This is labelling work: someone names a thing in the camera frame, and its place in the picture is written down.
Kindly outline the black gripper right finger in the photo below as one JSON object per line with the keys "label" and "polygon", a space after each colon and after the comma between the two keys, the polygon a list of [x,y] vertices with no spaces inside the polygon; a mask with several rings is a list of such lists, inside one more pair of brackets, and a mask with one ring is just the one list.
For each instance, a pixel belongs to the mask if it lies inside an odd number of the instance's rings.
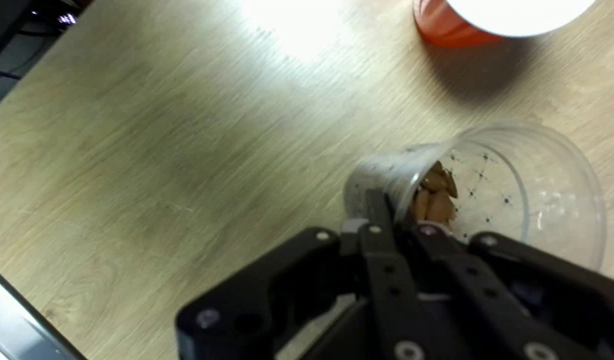
{"label": "black gripper right finger", "polygon": [[614,360],[614,280],[497,231],[411,227],[422,273],[484,360]]}

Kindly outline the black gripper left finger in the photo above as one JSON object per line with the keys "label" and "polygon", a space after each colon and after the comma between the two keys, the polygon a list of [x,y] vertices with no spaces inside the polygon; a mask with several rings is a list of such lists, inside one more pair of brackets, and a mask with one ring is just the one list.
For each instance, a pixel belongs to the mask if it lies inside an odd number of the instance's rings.
{"label": "black gripper left finger", "polygon": [[275,360],[312,320],[354,292],[357,233],[303,227],[183,304],[179,360]]}

